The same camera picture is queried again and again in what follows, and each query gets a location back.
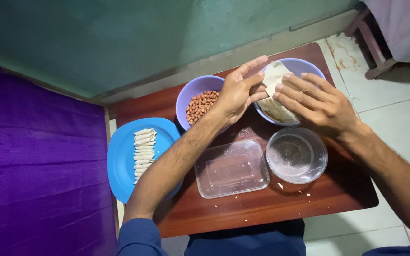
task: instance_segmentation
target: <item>hairy forearm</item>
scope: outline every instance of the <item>hairy forearm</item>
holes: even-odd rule
[[[162,154],[135,186],[123,223],[133,218],[151,219],[158,204],[185,177],[225,125],[225,117],[212,109]]]
[[[344,134],[341,142],[370,168],[370,175],[385,199],[410,228],[410,164],[363,123]]]

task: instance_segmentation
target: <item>hand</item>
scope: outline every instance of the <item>hand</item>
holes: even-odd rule
[[[243,76],[251,69],[266,61],[268,61],[267,56],[260,56],[241,65],[225,77],[214,109],[225,115],[227,125],[236,123],[251,103],[268,98],[265,87],[261,84],[265,77],[264,71],[243,79]]]
[[[356,131],[363,124],[349,100],[327,80],[310,73],[302,73],[302,79],[284,75],[282,84],[276,85],[273,98],[294,113],[307,128],[342,140],[347,133]]]

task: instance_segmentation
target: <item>brown table top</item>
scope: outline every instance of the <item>brown table top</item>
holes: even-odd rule
[[[289,57],[316,65],[333,84],[317,43],[272,55],[267,63],[252,73],[270,61]],[[234,69],[215,75],[224,78]],[[175,103],[184,85],[116,103],[111,106],[110,112],[116,116],[118,127],[136,119],[163,117],[173,121],[181,133],[184,130],[175,120]],[[236,124],[216,137],[210,147],[252,138],[260,143],[265,154],[267,141],[281,128],[263,119],[250,106]],[[355,164],[346,150],[336,142],[327,137],[321,138],[328,150],[327,168],[321,177],[308,184],[285,182],[270,171],[270,184],[265,189],[205,199],[199,194],[196,175],[191,169],[178,194],[163,202],[156,210],[154,221],[161,236],[203,233],[377,206],[379,201],[376,192],[363,167]]]

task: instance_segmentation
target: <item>person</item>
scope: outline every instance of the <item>person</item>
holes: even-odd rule
[[[152,221],[154,210],[222,128],[237,122],[252,102],[268,97],[261,84],[263,71],[243,79],[266,61],[267,56],[260,56],[230,73],[214,107],[146,170],[126,205],[118,255],[167,255]],[[292,111],[302,125],[334,139],[367,166],[385,199],[410,228],[410,164],[357,118],[339,90],[314,74],[303,73],[301,78],[285,75],[273,98]],[[191,235],[185,255],[304,256],[303,231],[303,220],[297,219]],[[378,248],[363,255],[410,255],[410,246]]]

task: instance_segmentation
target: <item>green wall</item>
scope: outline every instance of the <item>green wall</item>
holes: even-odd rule
[[[0,65],[94,96],[356,0],[0,1]]]

